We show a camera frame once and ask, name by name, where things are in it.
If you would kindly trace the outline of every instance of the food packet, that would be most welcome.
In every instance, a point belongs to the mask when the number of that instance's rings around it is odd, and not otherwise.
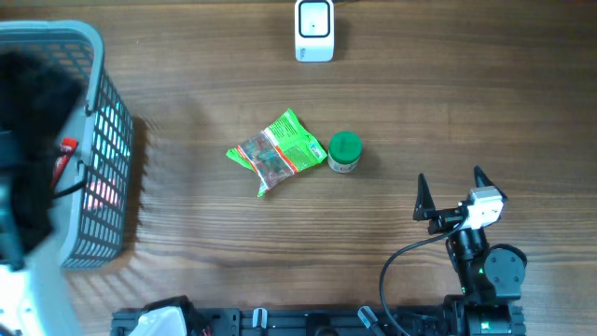
[[[261,197],[283,179],[321,163],[327,154],[288,109],[270,127],[230,149],[226,156],[257,173],[261,180],[257,197]]]

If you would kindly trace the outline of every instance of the basket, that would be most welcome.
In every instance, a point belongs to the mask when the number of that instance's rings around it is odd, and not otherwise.
[[[56,190],[81,181],[86,187],[58,199],[49,216],[62,240],[64,268],[105,265],[122,248],[133,121],[104,69],[102,38],[80,21],[0,22],[0,52],[9,50],[62,66],[87,90],[57,138],[75,138],[78,147]]]

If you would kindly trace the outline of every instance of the wooden surface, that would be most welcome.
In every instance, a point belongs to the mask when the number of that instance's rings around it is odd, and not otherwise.
[[[187,294],[199,307],[379,306],[382,264],[426,237],[411,220],[425,172],[454,206],[480,164],[509,196],[488,230],[529,257],[530,335],[597,329],[597,8],[520,1],[341,4],[332,63],[293,54],[293,5],[7,9],[80,19],[136,116],[127,245],[67,274],[88,334],[110,313]],[[258,199],[226,151],[288,107],[326,146],[359,133],[350,175],[326,164]],[[459,292],[443,244],[388,273],[392,304]]]

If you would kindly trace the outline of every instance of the small container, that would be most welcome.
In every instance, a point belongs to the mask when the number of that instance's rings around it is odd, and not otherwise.
[[[356,168],[363,153],[361,138],[355,133],[344,131],[336,133],[329,143],[327,163],[338,173],[350,173]]]

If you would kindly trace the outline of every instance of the cable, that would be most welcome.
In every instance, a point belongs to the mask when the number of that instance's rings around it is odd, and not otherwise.
[[[58,192],[56,192],[56,193],[55,193],[55,194],[52,196],[52,198],[53,198],[53,199],[57,199],[57,198],[61,198],[62,196],[70,195],[70,194],[72,194],[73,192],[75,192],[75,191],[77,191],[77,190],[79,190],[79,189],[85,188],[85,185],[86,185],[86,184],[87,184],[87,182],[86,182],[86,181],[81,181],[81,182],[79,182],[79,183],[76,183],[76,184],[74,184],[73,186],[71,186],[71,187],[69,187],[69,188],[67,188],[67,189],[64,189],[64,190],[62,190],[62,191],[58,191]]]
[[[388,308],[388,304],[385,301],[385,293],[383,292],[383,279],[385,278],[385,273],[388,271],[388,268],[390,267],[390,265],[392,264],[392,262],[394,261],[394,259],[398,258],[398,256],[400,256],[401,254],[404,254],[405,252],[408,252],[411,249],[417,248],[419,246],[427,245],[427,244],[434,243],[436,241],[448,238],[453,233],[455,233],[458,230],[460,230],[460,228],[462,228],[462,226],[464,224],[465,224],[465,222],[463,221],[462,223],[456,225],[451,231],[448,231],[446,233],[440,234],[439,236],[436,236],[436,237],[433,237],[433,238],[429,238],[427,240],[423,240],[421,242],[418,242],[418,243],[415,243],[415,244],[412,244],[412,245],[408,245],[408,246],[406,246],[404,248],[399,249],[383,265],[382,274],[380,275],[380,298],[382,299],[383,310],[385,311],[385,314],[388,315],[388,318],[390,319],[390,322],[392,322],[392,324],[394,325],[394,327],[396,327],[398,329],[398,331],[402,332],[405,336],[410,336],[410,335],[398,324],[398,321],[396,321],[396,319],[392,316],[392,313],[390,312],[390,308]]]

